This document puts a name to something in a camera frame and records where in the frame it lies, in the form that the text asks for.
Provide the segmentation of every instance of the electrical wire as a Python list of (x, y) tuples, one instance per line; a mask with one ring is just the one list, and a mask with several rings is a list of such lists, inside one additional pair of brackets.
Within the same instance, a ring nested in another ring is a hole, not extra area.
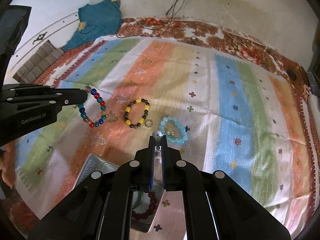
[[(171, 8), (172, 8), (172, 15), (171, 15), (171, 17), (170, 17), (170, 20), (167, 22), (167, 28), (166, 28), (162, 33), (160, 33), (160, 34), (158, 34), (158, 35), (156, 35), (156, 36), (134, 34), (134, 35), (124, 36), (124, 37), (120, 37), (120, 36), (118, 36), (118, 34), (116, 33), (116, 37), (118, 37), (118, 38), (127, 38), (127, 37), (134, 37), (134, 36), (160, 37), (161, 35), (163, 35), (163, 34), (169, 29), (169, 27), (170, 27), (170, 25), (171, 25), (171, 22), (172, 22), (172, 20), (173, 20), (173, 17), (180, 11), (180, 9), (182, 8), (185, 0), (183, 0), (180, 8), (179, 8), (178, 11), (175, 13), (175, 12), (174, 12), (174, 9), (175, 9), (175, 7), (176, 7), (176, 5), (177, 5), (177, 2), (178, 2), (178, 0), (176, 0), (176, 1), (174, 2), (174, 4), (170, 7), (170, 9), (169, 9), (169, 10), (167, 11), (167, 13), (166, 13), (166, 15), (167, 15), (167, 14), (169, 13), (169, 11), (171, 10)], [(162, 29), (162, 28), (164, 27), (164, 25), (166, 25), (166, 24), (161, 25), (161, 27), (156, 28), (156, 29), (155, 29), (155, 28), (148, 28), (148, 27), (141, 26), (140, 23), (139, 23), (136, 19), (133, 19), (133, 18), (129, 18), (129, 19), (134, 20), (134, 21), (138, 24), (138, 26), (139, 26), (140, 28), (142, 28), (142, 29), (153, 30), (153, 31), (160, 30), (160, 29)]]

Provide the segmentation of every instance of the blue bead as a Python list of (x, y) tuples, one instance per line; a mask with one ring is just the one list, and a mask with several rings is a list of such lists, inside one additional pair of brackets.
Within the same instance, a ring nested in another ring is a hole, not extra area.
[(95, 88), (93, 88), (92, 90), (91, 90), (91, 95), (95, 95), (97, 93), (97, 90), (95, 89)]

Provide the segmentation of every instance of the multicolored glass bead bracelet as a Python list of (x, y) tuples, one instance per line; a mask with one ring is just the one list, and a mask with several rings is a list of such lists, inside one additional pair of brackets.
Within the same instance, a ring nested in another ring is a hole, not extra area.
[(100, 104), (101, 118), (97, 122), (92, 122), (90, 120), (90, 118), (87, 116), (83, 104), (78, 105), (80, 116), (82, 117), (83, 121), (86, 122), (90, 127), (98, 127), (100, 124), (103, 124), (104, 119), (107, 118), (105, 102), (103, 101), (102, 97), (100, 96), (100, 94), (97, 92), (97, 90), (95, 88), (91, 89), (91, 87), (87, 86), (87, 87), (85, 87), (84, 90), (87, 93), (91, 93), (91, 95), (93, 95), (94, 98), (97, 100), (97, 102)]
[[(138, 123), (137, 124), (133, 124), (131, 122), (131, 120), (129, 119), (128, 115), (131, 111), (131, 107), (135, 104), (140, 104), (140, 103), (145, 103), (146, 105), (144, 106), (143, 108), (143, 116), (139, 119)], [(145, 119), (147, 118), (148, 116), (148, 113), (149, 113), (149, 109), (150, 109), (150, 103), (148, 102), (148, 100), (146, 99), (143, 99), (143, 98), (137, 98), (136, 100), (132, 101), (131, 103), (129, 103), (127, 105), (127, 108), (125, 109), (125, 112), (124, 112), (124, 121), (125, 121), (125, 124), (127, 126), (129, 126), (130, 128), (135, 128), (137, 129), (138, 127), (140, 127), (144, 122), (145, 122)]]

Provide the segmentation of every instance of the blue cloth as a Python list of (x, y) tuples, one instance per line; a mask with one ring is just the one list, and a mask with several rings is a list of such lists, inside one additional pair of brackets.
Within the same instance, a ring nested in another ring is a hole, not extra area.
[(81, 46), (89, 41), (108, 34), (116, 34), (121, 26), (120, 0), (104, 0), (87, 4), (78, 10), (80, 22), (85, 23), (83, 30), (77, 30), (71, 40), (62, 47), (64, 51)]

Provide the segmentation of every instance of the pillow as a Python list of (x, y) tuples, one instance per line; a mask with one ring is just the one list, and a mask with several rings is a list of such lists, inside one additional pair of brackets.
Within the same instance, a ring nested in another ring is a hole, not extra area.
[(54, 49), (44, 60), (21, 78), (21, 83), (30, 84), (35, 81), (44, 71), (52, 66), (63, 55), (63, 53), (63, 50), (60, 48)]
[(37, 64), (44, 60), (54, 49), (56, 49), (49, 40), (39, 47), (35, 54), (23, 64), (14, 74), (13, 78), (22, 82), (22, 77), (28, 74)]

